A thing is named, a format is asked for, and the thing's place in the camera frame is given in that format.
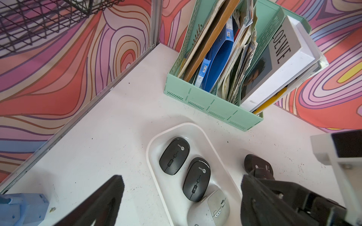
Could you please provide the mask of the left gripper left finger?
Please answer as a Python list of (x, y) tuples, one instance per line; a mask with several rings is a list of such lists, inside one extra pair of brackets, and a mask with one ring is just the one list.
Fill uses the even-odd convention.
[(113, 226), (116, 223), (124, 192), (121, 175), (114, 175), (57, 226)]

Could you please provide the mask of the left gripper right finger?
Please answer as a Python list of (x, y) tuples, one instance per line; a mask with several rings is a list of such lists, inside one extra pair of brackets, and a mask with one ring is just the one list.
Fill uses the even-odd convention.
[(241, 224), (244, 226), (346, 226), (347, 209), (293, 182), (244, 175)]

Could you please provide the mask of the black mouse bottom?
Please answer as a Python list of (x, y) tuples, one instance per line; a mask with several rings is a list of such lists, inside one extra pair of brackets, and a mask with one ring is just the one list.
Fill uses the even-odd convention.
[(272, 166), (266, 160), (254, 155), (248, 154), (244, 159), (244, 169), (247, 174), (258, 179), (275, 180)]

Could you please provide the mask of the black mouse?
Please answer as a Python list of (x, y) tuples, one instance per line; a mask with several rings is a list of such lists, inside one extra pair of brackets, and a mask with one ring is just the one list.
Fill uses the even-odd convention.
[(175, 175), (185, 163), (189, 153), (189, 143), (182, 137), (174, 138), (159, 160), (162, 171), (168, 175)]
[(244, 169), (247, 174), (258, 179), (275, 180), (272, 166), (266, 160), (254, 155), (248, 154), (244, 159)]
[(192, 202), (202, 200), (211, 178), (209, 163), (201, 158), (194, 158), (188, 168), (183, 184), (183, 193)]

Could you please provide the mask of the grey white mouse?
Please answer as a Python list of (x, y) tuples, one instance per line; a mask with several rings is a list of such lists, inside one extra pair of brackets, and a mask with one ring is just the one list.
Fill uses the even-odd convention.
[(224, 226), (230, 215), (230, 204), (220, 189), (192, 205), (188, 211), (188, 226)]

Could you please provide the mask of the white storage tray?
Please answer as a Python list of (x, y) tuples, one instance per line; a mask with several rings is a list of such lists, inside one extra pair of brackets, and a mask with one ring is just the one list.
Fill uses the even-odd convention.
[(170, 225), (241, 225), (241, 191), (198, 125), (159, 133), (146, 158)]

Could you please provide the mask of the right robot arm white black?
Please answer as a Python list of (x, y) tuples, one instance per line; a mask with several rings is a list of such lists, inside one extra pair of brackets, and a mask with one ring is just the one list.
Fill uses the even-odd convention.
[(311, 136), (317, 160), (333, 168), (344, 204), (345, 221), (362, 224), (362, 131), (344, 131)]

